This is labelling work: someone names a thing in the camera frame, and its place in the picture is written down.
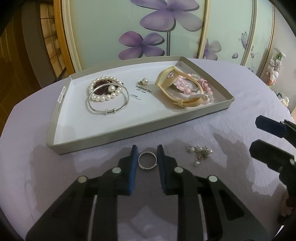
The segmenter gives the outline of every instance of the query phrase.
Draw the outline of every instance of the pink bead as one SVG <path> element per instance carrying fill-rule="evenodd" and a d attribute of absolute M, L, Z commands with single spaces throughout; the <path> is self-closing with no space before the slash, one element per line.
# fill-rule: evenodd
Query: pink bead
<path fill-rule="evenodd" d="M 186 89 L 184 90 L 184 94 L 185 94 L 185 95 L 190 95 L 190 94 L 191 94 L 191 89 L 186 88 Z"/>

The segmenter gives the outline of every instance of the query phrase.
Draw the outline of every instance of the pearl earring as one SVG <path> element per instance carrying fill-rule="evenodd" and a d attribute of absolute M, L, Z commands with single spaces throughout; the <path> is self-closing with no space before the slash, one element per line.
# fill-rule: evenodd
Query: pearl earring
<path fill-rule="evenodd" d="M 139 85 L 147 85 L 148 84 L 148 79 L 143 78 L 140 82 L 138 82 Z"/>
<path fill-rule="evenodd" d="M 207 148 L 206 146 L 205 147 L 189 146 L 188 150 L 189 150 L 189 152 L 196 153 L 197 158 L 195 159 L 195 162 L 194 162 L 195 166 L 199 165 L 201 160 L 207 159 L 209 157 L 209 155 L 213 153 L 213 151 L 211 149 Z"/>

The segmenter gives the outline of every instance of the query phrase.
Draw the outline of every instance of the silver bangle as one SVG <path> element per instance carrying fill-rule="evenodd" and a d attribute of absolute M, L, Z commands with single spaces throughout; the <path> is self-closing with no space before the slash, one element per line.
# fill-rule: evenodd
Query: silver bangle
<path fill-rule="evenodd" d="M 155 158 L 155 163 L 154 163 L 153 166 L 151 166 L 151 167 L 143 167 L 143 166 L 141 165 L 141 163 L 140 163 L 140 157 L 141 157 L 143 154 L 151 154 L 151 155 L 154 156 L 154 158 Z M 141 154 L 139 155 L 139 157 L 138 157 L 138 164 L 139 164 L 139 167 L 140 167 L 140 168 L 142 168 L 142 169 L 144 169 L 144 170 L 150 170 L 150 169 L 156 167 L 156 165 L 157 165 L 157 157 L 156 157 L 156 155 L 155 155 L 153 152 L 150 152 L 150 151 L 143 152 L 143 153 L 141 153 Z"/>
<path fill-rule="evenodd" d="M 125 89 L 125 91 L 126 91 L 126 95 L 122 93 L 123 96 L 124 96 L 124 99 L 125 99 L 124 104 L 123 104 L 120 108 L 118 108 L 118 109 L 116 109 L 116 108 L 114 108 L 114 109 L 112 109 L 112 110 L 107 110 L 107 109 L 105 109 L 105 110 L 96 110 L 96 109 L 94 109 L 94 108 L 91 106 L 91 102 L 90 102 L 90 100 L 91 100 L 91 95 L 92 95 L 95 91 L 97 91 L 98 89 L 100 89 L 100 88 L 102 88 L 102 87 L 104 87 L 104 86 L 108 86 L 108 85 L 114 85 L 114 86 L 122 87 L 123 89 Z M 106 115 L 107 115 L 107 114 L 110 114 L 110 113 L 116 113 L 117 111 L 123 109 L 123 108 L 128 104 L 128 102 L 129 102 L 128 90 L 127 90 L 126 87 L 124 87 L 123 85 L 120 85 L 120 84 L 117 84 L 117 83 L 107 83 L 107 84 L 100 85 L 100 86 L 96 87 L 95 89 L 93 89 L 93 91 L 90 93 L 90 95 L 89 95 L 89 97 L 88 97 L 88 104 L 89 104 L 89 107 L 92 109 L 92 111 L 94 111 L 95 113 L 98 113 L 98 114 L 106 114 Z"/>

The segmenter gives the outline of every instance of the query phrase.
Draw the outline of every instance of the cardboard tray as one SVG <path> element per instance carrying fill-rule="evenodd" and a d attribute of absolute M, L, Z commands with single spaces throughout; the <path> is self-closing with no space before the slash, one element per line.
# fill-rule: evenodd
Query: cardboard tray
<path fill-rule="evenodd" d="M 155 85 L 158 74 L 173 65 L 206 79 L 211 85 L 214 103 L 187 109 L 174 105 Z M 87 108 L 86 89 L 92 80 L 101 76 L 116 77 L 128 89 L 130 102 L 115 114 L 94 114 Z M 149 84 L 139 85 L 144 77 Z M 58 154 L 73 152 L 225 110 L 233 101 L 234 97 L 218 81 L 184 57 L 148 57 L 103 64 L 67 78 L 52 115 L 46 144 Z M 119 95 L 93 106 L 100 110 L 113 109 L 123 102 L 123 95 Z"/>

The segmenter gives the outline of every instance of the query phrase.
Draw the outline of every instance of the table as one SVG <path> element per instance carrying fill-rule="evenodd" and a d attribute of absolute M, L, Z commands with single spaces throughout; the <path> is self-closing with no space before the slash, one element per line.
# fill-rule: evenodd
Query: table
<path fill-rule="evenodd" d="M 292 120 L 274 93 L 251 71 L 227 62 L 191 59 L 216 78 L 234 97 L 228 110 L 142 136 L 100 147 L 57 155 L 46 146 L 51 116 L 64 81 L 52 84 L 17 104 L 0 138 L 0 206 L 16 231 L 26 233 L 56 198 L 80 175 L 100 176 L 130 154 L 166 155 L 194 175 L 214 174 L 247 206 L 274 236 L 284 193 L 278 174 L 250 157 L 251 142 L 262 139 L 291 154 L 295 149 L 255 126 L 258 115 Z M 198 167 L 188 145 L 207 146 L 213 154 Z M 118 199 L 119 240 L 176 240 L 177 197 L 165 196 L 158 169 L 137 169 L 131 197 Z"/>

